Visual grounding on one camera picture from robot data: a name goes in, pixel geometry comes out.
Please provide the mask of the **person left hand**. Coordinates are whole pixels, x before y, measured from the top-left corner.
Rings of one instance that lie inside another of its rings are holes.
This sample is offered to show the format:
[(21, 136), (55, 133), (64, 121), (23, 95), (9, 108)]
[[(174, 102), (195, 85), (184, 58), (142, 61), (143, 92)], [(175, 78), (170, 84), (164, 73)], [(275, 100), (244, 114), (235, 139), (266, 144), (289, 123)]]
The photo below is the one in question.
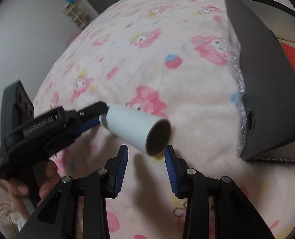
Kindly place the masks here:
[[(41, 201), (45, 199), (48, 193), (54, 188), (54, 186), (60, 180), (60, 175), (57, 172), (57, 170), (58, 167), (55, 164), (55, 162), (50, 160), (45, 167), (46, 180), (43, 182), (39, 190), (39, 197), (41, 198), (39, 203), (41, 203)], [(30, 213), (23, 201), (23, 198), (29, 195), (28, 187), (24, 183), (16, 179), (8, 180), (6, 182), (6, 185), (11, 202), (13, 203), (19, 214), (25, 220), (28, 220), (30, 218)]]

